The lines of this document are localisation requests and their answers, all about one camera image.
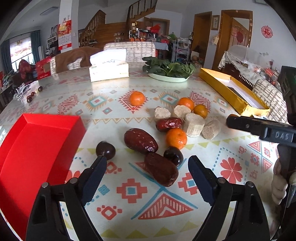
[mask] spinach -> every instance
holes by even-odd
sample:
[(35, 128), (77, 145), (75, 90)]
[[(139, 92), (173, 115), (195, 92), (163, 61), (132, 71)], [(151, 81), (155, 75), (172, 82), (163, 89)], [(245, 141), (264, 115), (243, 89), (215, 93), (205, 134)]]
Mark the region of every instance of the spinach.
[(196, 69), (192, 63), (171, 63), (167, 59), (161, 60), (155, 57), (144, 57), (142, 59), (145, 61), (143, 71), (147, 71), (148, 74), (187, 79)]

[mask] window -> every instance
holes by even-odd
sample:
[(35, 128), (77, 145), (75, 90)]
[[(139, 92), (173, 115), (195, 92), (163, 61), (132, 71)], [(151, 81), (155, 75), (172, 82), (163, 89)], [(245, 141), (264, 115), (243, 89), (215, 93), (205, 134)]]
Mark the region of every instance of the window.
[(31, 48), (31, 38), (25, 38), (10, 44), (10, 58), (14, 71), (18, 70), (19, 63), (22, 59), (29, 64), (35, 64)]

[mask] staircase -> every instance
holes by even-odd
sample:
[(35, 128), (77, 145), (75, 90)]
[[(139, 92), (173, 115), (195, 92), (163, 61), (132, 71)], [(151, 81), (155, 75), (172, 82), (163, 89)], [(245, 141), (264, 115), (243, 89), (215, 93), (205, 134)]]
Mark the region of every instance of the staircase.
[(93, 39), (94, 33), (97, 31), (98, 27), (105, 24), (106, 13), (99, 10), (93, 18), (90, 20), (84, 32), (79, 36), (79, 47), (88, 46), (89, 41)]
[(126, 39), (128, 39), (128, 31), (131, 28), (131, 23), (155, 12), (156, 4), (157, 0), (139, 0), (129, 7), (126, 18)]
[[(155, 12), (157, 0), (138, 0), (133, 3), (129, 9), (126, 22), (105, 24), (106, 14), (99, 10), (88, 25), (85, 31), (79, 37), (79, 46), (92, 46), (103, 50), (105, 44), (114, 42), (115, 38), (128, 40), (128, 32), (131, 23)], [(123, 33), (123, 36), (114, 36), (114, 33)], [(90, 40), (96, 40), (97, 43), (89, 44)]]

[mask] red tray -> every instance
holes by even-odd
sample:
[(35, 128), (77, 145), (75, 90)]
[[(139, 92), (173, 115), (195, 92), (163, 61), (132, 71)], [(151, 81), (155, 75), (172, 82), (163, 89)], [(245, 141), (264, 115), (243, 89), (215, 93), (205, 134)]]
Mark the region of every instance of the red tray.
[(23, 240), (41, 184), (65, 182), (85, 131), (79, 116), (23, 114), (0, 146), (0, 208)]

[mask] curtain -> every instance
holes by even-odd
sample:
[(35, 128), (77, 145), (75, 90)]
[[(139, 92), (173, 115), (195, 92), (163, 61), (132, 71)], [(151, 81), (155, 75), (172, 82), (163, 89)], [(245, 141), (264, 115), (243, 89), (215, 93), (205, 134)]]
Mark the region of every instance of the curtain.
[(10, 71), (12, 71), (9, 39), (4, 41), (1, 44), (1, 57), (2, 57), (3, 70), (5, 74), (8, 74)]
[(40, 61), (38, 47), (41, 45), (40, 43), (40, 30), (34, 31), (31, 33), (31, 46), (32, 53), (34, 56), (35, 64)]

